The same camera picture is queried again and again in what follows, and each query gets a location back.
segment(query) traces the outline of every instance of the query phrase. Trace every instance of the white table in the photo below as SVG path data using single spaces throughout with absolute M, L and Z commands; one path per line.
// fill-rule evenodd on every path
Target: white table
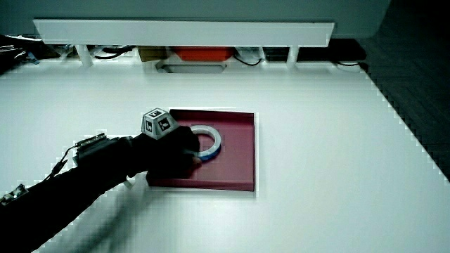
M 138 174 L 39 252 L 448 250 L 448 181 L 358 67 L 151 66 L 49 60 L 1 76 L 0 189 L 35 184 L 96 130 L 138 134 L 160 106 L 257 112 L 257 191 L 149 188 Z

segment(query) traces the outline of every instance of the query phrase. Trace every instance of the roll of tape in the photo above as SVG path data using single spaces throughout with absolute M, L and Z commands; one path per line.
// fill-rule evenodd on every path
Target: roll of tape
M 204 162 L 214 158 L 219 154 L 222 139 L 219 132 L 215 128 L 210 126 L 197 125 L 191 126 L 191 130 L 194 134 L 207 134 L 214 139 L 214 144 L 211 148 L 208 148 L 205 151 L 192 152 L 193 155 L 200 158 Z

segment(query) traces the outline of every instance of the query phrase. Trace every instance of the floor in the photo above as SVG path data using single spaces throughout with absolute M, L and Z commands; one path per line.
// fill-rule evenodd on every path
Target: floor
M 392 0 L 377 34 L 358 42 L 371 79 L 450 179 L 450 32 L 442 21 Z

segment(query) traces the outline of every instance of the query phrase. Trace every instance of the storage box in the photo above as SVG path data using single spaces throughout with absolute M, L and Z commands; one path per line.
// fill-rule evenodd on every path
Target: storage box
M 232 47 L 175 46 L 173 51 L 182 60 L 225 61 L 234 54 Z

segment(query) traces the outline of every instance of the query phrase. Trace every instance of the white cube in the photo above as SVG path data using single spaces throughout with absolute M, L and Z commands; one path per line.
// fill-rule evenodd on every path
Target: white cube
M 179 127 L 166 111 L 155 108 L 142 116 L 142 133 L 158 140 Z

